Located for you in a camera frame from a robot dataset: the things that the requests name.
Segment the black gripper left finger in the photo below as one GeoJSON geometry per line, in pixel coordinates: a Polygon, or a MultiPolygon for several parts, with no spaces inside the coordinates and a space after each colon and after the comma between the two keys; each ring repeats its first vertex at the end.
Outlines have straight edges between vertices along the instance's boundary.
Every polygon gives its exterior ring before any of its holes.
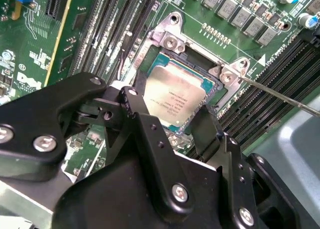
{"type": "Polygon", "coordinates": [[[159,119],[133,87],[112,89],[89,72],[70,76],[0,108],[0,175],[42,182],[67,153],[66,139],[88,125],[118,133],[111,150],[137,152],[154,209],[190,214],[195,199],[159,119]]]}

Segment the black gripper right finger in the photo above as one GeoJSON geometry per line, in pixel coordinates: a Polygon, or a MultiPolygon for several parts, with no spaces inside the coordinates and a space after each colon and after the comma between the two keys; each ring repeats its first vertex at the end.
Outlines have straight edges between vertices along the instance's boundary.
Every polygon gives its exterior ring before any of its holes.
{"type": "Polygon", "coordinates": [[[219,216],[230,229],[306,229],[308,213],[259,154],[244,156],[214,112],[203,105],[192,119],[198,159],[220,174],[219,216]]]}

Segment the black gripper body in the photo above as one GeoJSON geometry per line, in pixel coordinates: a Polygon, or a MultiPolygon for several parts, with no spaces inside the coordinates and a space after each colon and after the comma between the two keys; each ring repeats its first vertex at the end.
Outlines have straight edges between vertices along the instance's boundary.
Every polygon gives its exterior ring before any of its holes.
{"type": "Polygon", "coordinates": [[[230,229],[220,218],[221,175],[201,163],[178,158],[195,199],[192,212],[158,212],[140,161],[130,155],[70,187],[56,205],[56,229],[230,229]]]}

